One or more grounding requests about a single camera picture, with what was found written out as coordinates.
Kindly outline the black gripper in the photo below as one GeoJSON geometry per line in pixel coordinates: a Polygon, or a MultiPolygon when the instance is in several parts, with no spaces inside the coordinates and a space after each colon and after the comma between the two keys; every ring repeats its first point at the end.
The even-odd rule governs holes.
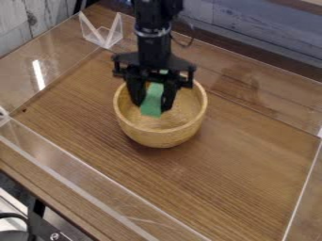
{"type": "Polygon", "coordinates": [[[172,49],[172,31],[146,33],[136,31],[138,50],[114,54],[114,75],[125,79],[132,101],[141,106],[146,98],[146,83],[164,84],[161,112],[173,108],[181,88],[193,88],[197,66],[178,57],[172,49]]]}

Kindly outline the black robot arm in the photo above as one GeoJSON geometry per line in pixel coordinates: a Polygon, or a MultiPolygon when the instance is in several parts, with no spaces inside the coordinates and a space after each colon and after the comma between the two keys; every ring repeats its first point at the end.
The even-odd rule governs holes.
{"type": "Polygon", "coordinates": [[[173,53],[173,21],[184,0],[132,0],[138,51],[113,55],[114,76],[124,78],[137,106],[148,97],[146,83],[164,85],[161,112],[173,108],[181,88],[193,88],[197,66],[173,53]]]}

